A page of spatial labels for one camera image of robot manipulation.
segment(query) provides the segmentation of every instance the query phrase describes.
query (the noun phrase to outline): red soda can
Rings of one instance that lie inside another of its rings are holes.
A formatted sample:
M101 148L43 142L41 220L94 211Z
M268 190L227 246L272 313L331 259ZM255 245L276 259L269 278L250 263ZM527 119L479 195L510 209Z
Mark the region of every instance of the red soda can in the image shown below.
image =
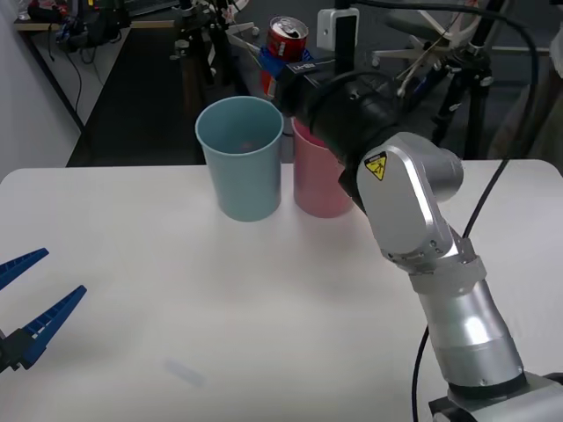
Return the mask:
M270 54L286 63L300 62L303 59L309 28L295 18L280 16L270 21L266 47ZM264 93L272 98L275 93L275 79L262 71Z

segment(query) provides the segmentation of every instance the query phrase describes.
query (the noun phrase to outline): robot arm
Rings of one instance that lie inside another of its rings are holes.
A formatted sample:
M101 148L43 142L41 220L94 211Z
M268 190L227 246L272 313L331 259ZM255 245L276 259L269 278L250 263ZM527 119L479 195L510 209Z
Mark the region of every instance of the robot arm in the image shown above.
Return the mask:
M364 156L357 185L381 252L408 273L420 297L450 390L489 399L518 391L526 378L480 257L438 207L463 174L449 151L401 132Z
M384 257L408 273L450 386L451 407L433 408L435 420L560 420L563 387L524 373L480 257L440 213L438 202L463 182L460 160L401 129L391 101L358 80L362 72L334 76L334 64L289 64L274 104L344 164L340 184Z

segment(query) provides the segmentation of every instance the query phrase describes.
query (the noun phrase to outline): pink cup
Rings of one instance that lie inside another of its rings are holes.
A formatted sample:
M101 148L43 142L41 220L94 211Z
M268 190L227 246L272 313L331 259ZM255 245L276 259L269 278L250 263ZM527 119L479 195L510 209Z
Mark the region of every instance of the pink cup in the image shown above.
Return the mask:
M324 143L292 119L295 136L294 197L306 213L320 218L345 214L353 202L340 187L344 168Z

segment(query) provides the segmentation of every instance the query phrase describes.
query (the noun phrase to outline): yellow warning sticker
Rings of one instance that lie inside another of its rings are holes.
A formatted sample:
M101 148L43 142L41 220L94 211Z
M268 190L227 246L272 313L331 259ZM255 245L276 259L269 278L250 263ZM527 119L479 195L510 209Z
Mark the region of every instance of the yellow warning sticker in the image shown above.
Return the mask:
M377 179L384 179L385 166L387 165L386 152L382 152L372 158L368 158L364 163L366 164L367 169L371 171Z

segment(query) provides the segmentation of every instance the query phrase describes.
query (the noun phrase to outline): tripod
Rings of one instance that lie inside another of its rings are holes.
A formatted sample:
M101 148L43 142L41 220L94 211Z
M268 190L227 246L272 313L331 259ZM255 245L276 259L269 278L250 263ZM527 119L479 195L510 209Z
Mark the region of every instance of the tripod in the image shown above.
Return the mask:
M227 6L226 0L218 0L216 12L211 13L205 12L199 5L192 4L192 0L180 0L179 8L175 9L178 15L174 20L177 39L174 43L175 55L171 58L179 60L180 63L184 107L193 126L208 104L206 87L215 82L215 71L208 62L208 51L203 40L204 32L208 32L215 48L222 85L233 84L238 95L250 95L227 38L228 24L221 14L221 9L226 9ZM195 142L194 154L196 164L205 164L205 157L198 142Z
M501 11L505 0L490 0L488 11ZM479 148L485 123L486 100L493 83L491 59L486 51L487 39L493 30L491 19L482 19L472 40L466 46L456 48L444 56L427 73L426 77L414 88L410 98L406 101L406 110L414 110L446 76L452 80L442 102L438 114L433 118L436 124L432 134L432 142L440 146L457 109L461 106L464 95L470 92L471 103L467 137L465 139L464 159L479 158Z

